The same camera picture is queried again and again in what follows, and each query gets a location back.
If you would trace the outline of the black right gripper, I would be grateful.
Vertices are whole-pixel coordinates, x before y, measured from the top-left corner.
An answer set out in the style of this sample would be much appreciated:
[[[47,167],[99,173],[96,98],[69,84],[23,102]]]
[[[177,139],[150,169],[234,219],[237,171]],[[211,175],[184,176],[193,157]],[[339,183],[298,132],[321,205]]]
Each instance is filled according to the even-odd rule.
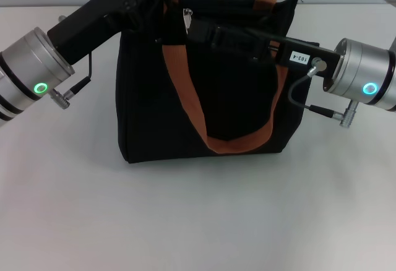
[[[193,20],[187,39],[197,45],[213,46],[233,54],[240,54],[254,62],[273,61],[299,73],[307,73],[315,58],[325,62],[319,72],[323,78],[331,77],[340,61],[340,55],[302,40],[264,33],[256,29],[216,27],[211,22]]]

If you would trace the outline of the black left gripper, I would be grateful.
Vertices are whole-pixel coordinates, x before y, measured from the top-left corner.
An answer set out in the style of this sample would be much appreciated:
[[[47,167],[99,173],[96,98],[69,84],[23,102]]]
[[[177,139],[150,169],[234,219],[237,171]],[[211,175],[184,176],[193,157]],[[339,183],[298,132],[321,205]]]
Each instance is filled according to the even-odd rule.
[[[48,30],[68,64],[75,64],[123,30],[158,32],[168,0],[89,0]]]

